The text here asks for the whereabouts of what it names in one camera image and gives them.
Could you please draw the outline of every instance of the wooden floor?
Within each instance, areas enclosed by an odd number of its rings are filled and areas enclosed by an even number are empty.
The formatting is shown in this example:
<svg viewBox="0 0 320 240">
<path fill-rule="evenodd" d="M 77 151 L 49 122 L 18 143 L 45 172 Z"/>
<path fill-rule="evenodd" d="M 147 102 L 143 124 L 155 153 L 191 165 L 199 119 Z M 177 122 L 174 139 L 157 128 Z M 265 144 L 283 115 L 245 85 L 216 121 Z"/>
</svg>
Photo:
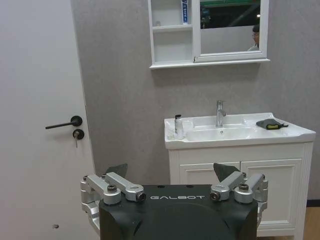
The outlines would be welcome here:
<svg viewBox="0 0 320 240">
<path fill-rule="evenodd" d="M 258 237 L 258 240 L 292 240 L 289 236 Z M 320 239 L 320 207 L 307 207 L 303 240 Z"/>
</svg>

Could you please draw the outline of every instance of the white vanity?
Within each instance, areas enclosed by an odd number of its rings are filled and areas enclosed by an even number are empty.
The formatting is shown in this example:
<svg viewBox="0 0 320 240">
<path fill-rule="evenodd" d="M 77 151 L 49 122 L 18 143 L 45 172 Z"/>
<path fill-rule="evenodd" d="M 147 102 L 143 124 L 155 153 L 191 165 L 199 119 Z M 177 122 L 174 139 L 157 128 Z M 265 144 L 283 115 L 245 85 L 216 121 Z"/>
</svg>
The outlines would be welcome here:
<svg viewBox="0 0 320 240">
<path fill-rule="evenodd" d="M 289 122 L 277 130 L 256 126 L 272 113 L 227 115 L 216 127 L 215 116 L 182 118 L 185 137 L 176 140 L 174 118 L 165 119 L 173 185 L 218 183 L 213 165 L 237 167 L 248 176 L 263 173 L 269 180 L 268 207 L 258 236 L 303 239 L 314 131 Z"/>
</svg>

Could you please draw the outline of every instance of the vanity cabinet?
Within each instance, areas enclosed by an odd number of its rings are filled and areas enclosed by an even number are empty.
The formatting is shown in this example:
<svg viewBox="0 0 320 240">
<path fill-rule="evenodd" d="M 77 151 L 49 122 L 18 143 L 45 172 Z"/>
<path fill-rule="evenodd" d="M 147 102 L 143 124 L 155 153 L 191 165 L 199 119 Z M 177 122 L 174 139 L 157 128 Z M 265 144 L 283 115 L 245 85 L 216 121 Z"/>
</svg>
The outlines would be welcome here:
<svg viewBox="0 0 320 240">
<path fill-rule="evenodd" d="M 219 181 L 214 163 L 235 166 L 250 177 L 268 179 L 268 207 L 262 214 L 259 237 L 303 239 L 312 142 L 170 149 L 170 183 L 212 184 Z"/>
</svg>

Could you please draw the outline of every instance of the white sink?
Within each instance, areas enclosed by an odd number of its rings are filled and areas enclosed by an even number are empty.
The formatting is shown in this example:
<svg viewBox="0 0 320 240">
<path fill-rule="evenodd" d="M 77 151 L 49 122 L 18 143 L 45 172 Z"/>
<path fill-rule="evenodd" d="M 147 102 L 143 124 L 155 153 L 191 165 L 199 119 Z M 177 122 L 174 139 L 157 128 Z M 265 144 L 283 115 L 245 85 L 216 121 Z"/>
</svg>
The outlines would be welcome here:
<svg viewBox="0 0 320 240">
<path fill-rule="evenodd" d="M 264 119 L 276 119 L 289 127 L 266 130 L 256 125 Z M 178 140 L 174 135 L 174 118 L 164 120 L 167 149 L 301 143 L 312 142 L 316 137 L 314 131 L 277 119 L 272 113 L 227 115 L 221 128 L 216 127 L 216 116 L 185 117 L 182 121 L 184 139 Z"/>
</svg>

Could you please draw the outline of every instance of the black door handle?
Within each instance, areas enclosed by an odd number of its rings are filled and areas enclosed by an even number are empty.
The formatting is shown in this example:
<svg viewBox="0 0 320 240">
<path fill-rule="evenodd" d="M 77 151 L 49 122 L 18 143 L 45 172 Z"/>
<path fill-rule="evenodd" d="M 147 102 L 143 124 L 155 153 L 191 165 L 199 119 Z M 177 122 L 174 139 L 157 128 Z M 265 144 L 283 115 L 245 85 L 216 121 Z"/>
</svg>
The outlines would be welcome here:
<svg viewBox="0 0 320 240">
<path fill-rule="evenodd" d="M 82 118 L 80 116 L 73 116 L 70 122 L 66 122 L 58 125 L 46 126 L 45 129 L 54 129 L 54 128 L 59 128 L 59 127 L 69 126 L 69 125 L 79 127 L 81 124 L 82 124 Z"/>
</svg>

